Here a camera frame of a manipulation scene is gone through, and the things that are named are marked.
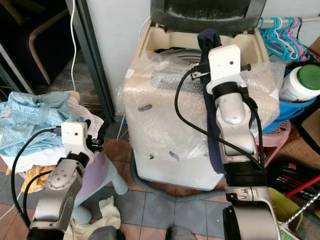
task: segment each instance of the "white wall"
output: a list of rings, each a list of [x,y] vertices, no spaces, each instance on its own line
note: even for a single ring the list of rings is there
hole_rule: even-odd
[[[151,0],[88,0],[91,20],[100,50],[113,104],[117,90],[132,60],[142,23],[150,15]],[[316,17],[319,0],[267,0],[262,16]],[[300,40],[312,44],[320,35],[320,22],[302,25]]]

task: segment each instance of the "yellow cloth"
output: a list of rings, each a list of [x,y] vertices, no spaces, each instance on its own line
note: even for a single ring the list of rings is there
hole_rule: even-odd
[[[52,171],[56,168],[56,166],[39,166],[39,165],[33,165],[31,169],[25,172],[25,179],[24,183],[21,187],[21,192],[25,192],[26,187],[28,183],[31,181],[31,179],[41,173]],[[49,174],[43,175],[36,179],[30,186],[28,194],[31,194],[35,192],[38,189],[41,189],[47,182]]]

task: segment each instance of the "white plastic container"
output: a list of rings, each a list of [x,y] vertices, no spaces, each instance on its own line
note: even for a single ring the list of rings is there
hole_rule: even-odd
[[[293,69],[279,91],[280,100],[306,102],[320,95],[320,67],[305,65]]]

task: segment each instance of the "cardboard box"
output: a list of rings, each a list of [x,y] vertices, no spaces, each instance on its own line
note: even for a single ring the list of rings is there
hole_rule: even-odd
[[[302,126],[320,144],[320,109],[303,121]],[[295,160],[307,167],[320,170],[320,155],[315,152],[293,127],[287,142],[274,157],[275,160]]]

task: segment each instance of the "gray fabric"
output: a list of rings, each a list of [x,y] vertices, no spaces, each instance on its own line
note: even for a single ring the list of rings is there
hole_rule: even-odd
[[[171,238],[167,240],[197,240],[191,230],[184,226],[174,226],[171,230]]]
[[[95,230],[88,240],[117,240],[117,229],[114,226],[104,226]]]

